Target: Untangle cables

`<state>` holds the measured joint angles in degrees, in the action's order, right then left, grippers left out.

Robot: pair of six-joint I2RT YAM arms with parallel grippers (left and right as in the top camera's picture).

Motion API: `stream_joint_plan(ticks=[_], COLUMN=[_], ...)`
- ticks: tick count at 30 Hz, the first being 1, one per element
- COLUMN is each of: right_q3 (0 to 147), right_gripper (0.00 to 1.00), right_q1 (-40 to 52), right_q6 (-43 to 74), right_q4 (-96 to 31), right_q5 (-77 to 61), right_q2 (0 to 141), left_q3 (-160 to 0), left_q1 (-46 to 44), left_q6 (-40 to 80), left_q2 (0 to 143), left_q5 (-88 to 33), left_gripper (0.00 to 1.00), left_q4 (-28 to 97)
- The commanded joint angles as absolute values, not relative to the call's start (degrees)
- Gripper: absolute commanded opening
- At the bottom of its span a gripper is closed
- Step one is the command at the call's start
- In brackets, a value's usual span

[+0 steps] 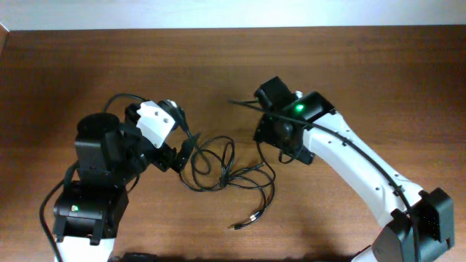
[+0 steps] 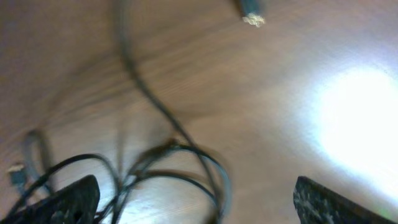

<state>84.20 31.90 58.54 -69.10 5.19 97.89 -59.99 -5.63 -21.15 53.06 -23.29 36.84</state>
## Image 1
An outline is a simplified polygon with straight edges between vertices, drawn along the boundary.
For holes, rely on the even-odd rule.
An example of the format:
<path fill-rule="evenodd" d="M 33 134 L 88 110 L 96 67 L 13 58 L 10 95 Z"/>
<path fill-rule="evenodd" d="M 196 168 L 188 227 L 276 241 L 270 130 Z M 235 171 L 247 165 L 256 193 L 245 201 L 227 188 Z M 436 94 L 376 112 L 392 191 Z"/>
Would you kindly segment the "black cable white-tipped plug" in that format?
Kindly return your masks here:
<path fill-rule="evenodd" d="M 266 188 L 271 187 L 271 193 L 275 193 L 276 173 L 265 160 L 261 147 L 257 143 L 257 149 L 261 162 L 256 165 L 242 167 L 234 170 L 235 141 L 229 136 L 221 135 L 206 140 L 199 145 L 194 137 L 189 135 L 189 140 L 194 142 L 194 152 L 191 154 L 189 164 L 191 165 L 192 183 L 186 180 L 186 172 L 180 171 L 178 176 L 185 187 L 195 192 L 217 192 L 227 186 L 247 190 L 259 190 L 264 199 L 267 198 Z M 222 155 L 210 150 L 208 146 L 217 140 L 225 140 Z M 216 182 L 210 185 L 201 183 L 199 176 L 209 176 L 212 171 L 219 171 Z"/>

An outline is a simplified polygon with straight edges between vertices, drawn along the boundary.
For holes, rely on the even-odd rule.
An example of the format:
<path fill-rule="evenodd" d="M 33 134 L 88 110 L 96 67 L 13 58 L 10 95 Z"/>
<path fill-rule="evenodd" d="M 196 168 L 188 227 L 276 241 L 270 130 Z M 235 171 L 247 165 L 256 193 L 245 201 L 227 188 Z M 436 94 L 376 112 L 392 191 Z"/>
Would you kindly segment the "black cable gold plugs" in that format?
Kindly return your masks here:
<path fill-rule="evenodd" d="M 258 172 L 260 175 L 263 175 L 266 178 L 266 183 L 260 184 L 254 179 L 246 177 L 250 172 Z M 276 193 L 275 179 L 276 172 L 266 160 L 262 160 L 259 164 L 250 167 L 240 168 L 227 175 L 224 183 L 226 186 L 233 186 L 245 190 L 256 190 L 261 196 L 261 203 L 251 212 L 249 217 L 231 224 L 228 229 L 239 231 L 259 221 L 274 200 Z"/>

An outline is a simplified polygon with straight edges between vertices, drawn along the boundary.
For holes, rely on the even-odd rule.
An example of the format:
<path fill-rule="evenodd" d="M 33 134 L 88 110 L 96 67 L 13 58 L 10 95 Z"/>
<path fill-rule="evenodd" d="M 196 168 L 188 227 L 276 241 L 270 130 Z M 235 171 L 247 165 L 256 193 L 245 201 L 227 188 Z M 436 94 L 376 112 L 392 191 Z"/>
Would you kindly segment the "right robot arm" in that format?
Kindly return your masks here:
<path fill-rule="evenodd" d="M 359 262 L 434 261 L 455 243 L 454 203 L 410 181 L 364 143 L 320 93 L 291 92 L 279 77 L 254 96 L 263 116 L 253 139 L 304 164 L 320 157 L 367 204 L 382 231 Z"/>

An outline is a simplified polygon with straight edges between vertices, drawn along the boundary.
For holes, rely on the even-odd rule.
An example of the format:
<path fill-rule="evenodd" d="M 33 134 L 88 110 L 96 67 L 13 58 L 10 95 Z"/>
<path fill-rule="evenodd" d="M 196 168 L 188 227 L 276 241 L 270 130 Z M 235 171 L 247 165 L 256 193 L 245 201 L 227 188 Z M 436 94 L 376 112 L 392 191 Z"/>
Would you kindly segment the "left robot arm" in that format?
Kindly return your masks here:
<path fill-rule="evenodd" d="M 53 212 L 56 261 L 107 261 L 129 193 L 153 165 L 180 172 L 194 150 L 196 135 L 181 148 L 170 147 L 170 133 L 189 130 L 186 115 L 171 100 L 132 103 L 125 118 L 107 111 L 90 114 L 77 125 L 77 160 L 60 182 Z"/>

